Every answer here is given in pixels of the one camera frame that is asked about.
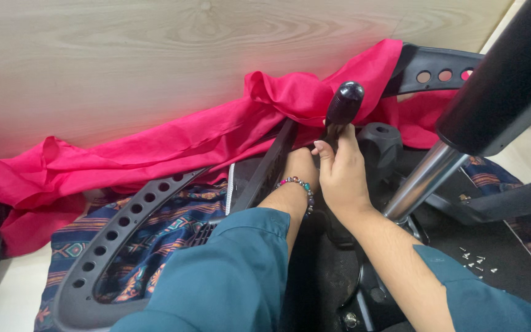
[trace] screw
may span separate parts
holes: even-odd
[[[356,315],[354,313],[345,314],[345,317],[343,317],[343,321],[349,328],[354,328],[356,327],[356,325],[358,325],[358,319],[356,318]]]

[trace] teal sleeve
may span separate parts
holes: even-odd
[[[290,215],[251,208],[229,215],[205,245],[166,262],[148,306],[112,332],[274,331],[286,288]]]
[[[531,304],[488,286],[439,250],[422,245],[414,248],[446,286],[448,309],[456,332],[531,332]]]

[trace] right hand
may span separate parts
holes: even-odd
[[[312,154],[321,157],[319,182],[325,203],[339,221],[348,227],[361,214],[375,211],[370,203],[364,156],[358,147],[353,124],[345,127],[337,141],[337,155],[331,146],[322,140],[314,142]]]

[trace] wood grain panel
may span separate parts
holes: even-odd
[[[325,77],[383,38],[478,51],[510,1],[0,0],[0,158],[219,105],[253,70]]]

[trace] pink fabric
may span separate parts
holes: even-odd
[[[204,182],[226,177],[225,166],[267,150],[273,140],[256,141],[285,117],[302,124],[295,146],[307,145],[321,133],[329,100],[346,80],[365,89],[355,124],[380,120],[399,128],[404,144],[431,147],[437,140],[432,125],[451,92],[379,103],[401,46],[399,40],[379,42],[322,81],[309,73],[249,73],[244,96],[236,101],[90,149],[50,136],[15,158],[0,160],[0,202],[15,209],[1,227],[6,253],[23,255],[45,245],[54,230],[81,214],[84,190],[135,192],[150,179],[209,165],[217,172]]]

